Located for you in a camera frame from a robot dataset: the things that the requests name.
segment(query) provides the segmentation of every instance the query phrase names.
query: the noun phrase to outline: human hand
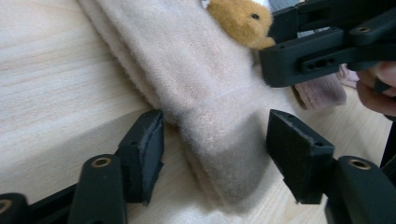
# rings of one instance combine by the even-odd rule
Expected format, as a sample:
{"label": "human hand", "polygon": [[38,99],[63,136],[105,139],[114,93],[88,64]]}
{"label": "human hand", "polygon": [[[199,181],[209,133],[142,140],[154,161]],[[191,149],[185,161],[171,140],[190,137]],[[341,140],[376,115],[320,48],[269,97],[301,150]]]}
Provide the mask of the human hand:
{"label": "human hand", "polygon": [[[396,117],[396,62],[381,62],[376,66],[358,72],[357,89],[361,102],[369,109],[384,115]],[[381,93],[374,92],[376,79],[391,86]]]}

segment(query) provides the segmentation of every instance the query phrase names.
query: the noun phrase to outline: light wood surface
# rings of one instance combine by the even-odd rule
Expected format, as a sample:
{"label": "light wood surface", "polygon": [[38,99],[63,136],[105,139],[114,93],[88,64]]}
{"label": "light wood surface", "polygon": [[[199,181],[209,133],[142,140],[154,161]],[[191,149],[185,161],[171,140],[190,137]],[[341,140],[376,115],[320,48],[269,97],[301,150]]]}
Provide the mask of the light wood surface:
{"label": "light wood surface", "polygon": [[[20,192],[34,203],[76,183],[85,160],[113,153],[150,106],[76,1],[2,0],[0,15],[0,193]],[[336,158],[379,164],[390,122],[363,107],[353,89],[346,92],[344,106],[320,112],[296,106],[297,115],[336,145]],[[295,204],[282,181],[249,214],[211,208],[185,148],[167,126],[152,203],[128,205],[130,223],[326,223],[324,204]]]}

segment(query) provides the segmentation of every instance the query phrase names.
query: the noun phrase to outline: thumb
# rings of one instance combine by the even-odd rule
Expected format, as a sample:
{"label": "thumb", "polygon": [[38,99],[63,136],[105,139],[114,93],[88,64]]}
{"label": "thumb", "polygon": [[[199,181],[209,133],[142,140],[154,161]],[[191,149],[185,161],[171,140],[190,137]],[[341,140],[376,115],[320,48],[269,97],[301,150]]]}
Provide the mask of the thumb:
{"label": "thumb", "polygon": [[382,82],[396,87],[396,62],[378,63],[372,71]]}

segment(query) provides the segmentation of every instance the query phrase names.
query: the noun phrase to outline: black eye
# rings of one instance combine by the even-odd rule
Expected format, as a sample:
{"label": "black eye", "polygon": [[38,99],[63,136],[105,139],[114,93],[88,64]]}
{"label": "black eye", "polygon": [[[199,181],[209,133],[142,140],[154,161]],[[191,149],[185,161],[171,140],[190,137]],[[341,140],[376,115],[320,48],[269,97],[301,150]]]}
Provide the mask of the black eye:
{"label": "black eye", "polygon": [[259,20],[259,19],[260,19],[260,16],[257,15],[256,13],[253,13],[253,14],[251,14],[250,16],[251,16],[251,18],[253,18],[254,20]]}

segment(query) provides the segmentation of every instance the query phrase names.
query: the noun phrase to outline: brown plush toy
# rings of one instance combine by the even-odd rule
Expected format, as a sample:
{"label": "brown plush toy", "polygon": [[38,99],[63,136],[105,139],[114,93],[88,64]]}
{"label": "brown plush toy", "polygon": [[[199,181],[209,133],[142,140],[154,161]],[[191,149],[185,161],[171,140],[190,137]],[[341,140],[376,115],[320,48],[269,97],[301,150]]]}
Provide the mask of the brown plush toy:
{"label": "brown plush toy", "polygon": [[268,37],[273,22],[270,10],[252,0],[202,0],[202,5],[236,42],[252,49],[275,44]]}

